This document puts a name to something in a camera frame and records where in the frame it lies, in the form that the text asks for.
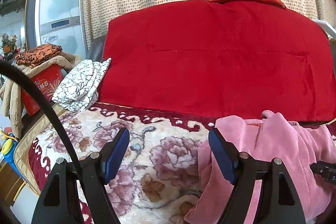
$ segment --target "folded orange cloth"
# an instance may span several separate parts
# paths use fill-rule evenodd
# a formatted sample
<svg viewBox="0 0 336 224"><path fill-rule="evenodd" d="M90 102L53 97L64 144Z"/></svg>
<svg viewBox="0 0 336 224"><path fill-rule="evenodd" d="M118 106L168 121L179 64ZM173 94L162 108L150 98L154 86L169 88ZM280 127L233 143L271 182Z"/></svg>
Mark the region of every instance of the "folded orange cloth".
<svg viewBox="0 0 336 224"><path fill-rule="evenodd" d="M59 55L62 51L62 47L54 44L44 44L36 48L32 48L26 52L17 54L15 56L16 63L18 65L29 65L30 68L34 68L44 61Z"/></svg>

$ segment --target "metal screw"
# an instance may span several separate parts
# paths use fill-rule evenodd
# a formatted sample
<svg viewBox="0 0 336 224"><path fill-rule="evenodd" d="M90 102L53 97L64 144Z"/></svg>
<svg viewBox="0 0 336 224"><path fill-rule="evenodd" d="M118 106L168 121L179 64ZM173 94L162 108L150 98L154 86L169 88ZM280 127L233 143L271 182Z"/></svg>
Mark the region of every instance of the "metal screw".
<svg viewBox="0 0 336 224"><path fill-rule="evenodd" d="M64 158L60 157L56 160L57 164L62 164L64 162Z"/></svg>
<svg viewBox="0 0 336 224"><path fill-rule="evenodd" d="M249 158L249 155L248 155L248 153L246 153L246 152L241 152L241 153L239 154L239 156L240 156L242 159L248 159L248 158Z"/></svg>
<svg viewBox="0 0 336 224"><path fill-rule="evenodd" d="M91 153L90 158L96 159L96 158L99 157L99 155L100 155L99 152L93 152L93 153Z"/></svg>
<svg viewBox="0 0 336 224"><path fill-rule="evenodd" d="M275 159L274 159L274 162L275 162L277 165L282 164L282 160L279 159L279 158L275 158Z"/></svg>

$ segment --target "pink corduroy garment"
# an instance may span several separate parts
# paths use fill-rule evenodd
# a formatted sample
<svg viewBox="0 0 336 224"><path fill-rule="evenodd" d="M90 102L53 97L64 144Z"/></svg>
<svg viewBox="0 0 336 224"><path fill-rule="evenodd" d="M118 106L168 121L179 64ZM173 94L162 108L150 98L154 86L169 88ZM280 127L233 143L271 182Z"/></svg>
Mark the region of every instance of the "pink corduroy garment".
<svg viewBox="0 0 336 224"><path fill-rule="evenodd" d="M303 128L288 122L282 114L266 110L263 120L243 120L238 116L220 118L216 128L238 151L246 151L256 160L284 162L299 194L306 220L321 214L331 200L335 186L315 176L310 164L323 160L336 162L336 147L326 126ZM215 224L230 197L233 186L224 179L211 153L208 140L198 148L198 171L203 193L184 217L190 224ZM244 224L252 224L256 213L261 181L256 181Z"/></svg>

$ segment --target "blue bottle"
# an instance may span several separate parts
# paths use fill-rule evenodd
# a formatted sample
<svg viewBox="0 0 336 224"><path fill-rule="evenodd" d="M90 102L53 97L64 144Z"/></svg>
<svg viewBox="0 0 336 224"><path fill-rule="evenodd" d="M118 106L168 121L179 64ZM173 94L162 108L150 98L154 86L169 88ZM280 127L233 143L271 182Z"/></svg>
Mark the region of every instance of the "blue bottle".
<svg viewBox="0 0 336 224"><path fill-rule="evenodd" d="M13 168L17 174L22 177L21 173L17 169L15 163L14 163L14 150L17 146L18 142L8 139L7 141L4 142L1 152L3 153L3 156L5 158L5 161L8 162L8 164Z"/></svg>

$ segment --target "sofa armrest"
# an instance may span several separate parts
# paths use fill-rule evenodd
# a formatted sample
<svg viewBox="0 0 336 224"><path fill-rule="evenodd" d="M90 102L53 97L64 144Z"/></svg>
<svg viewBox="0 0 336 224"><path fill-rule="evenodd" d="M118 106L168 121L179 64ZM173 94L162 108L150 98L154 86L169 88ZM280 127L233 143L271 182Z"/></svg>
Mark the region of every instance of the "sofa armrest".
<svg viewBox="0 0 336 224"><path fill-rule="evenodd" d="M87 53L88 59L91 59L92 61L98 61L98 62L102 61L105 38L106 36L103 35L92 41L91 47Z"/></svg>

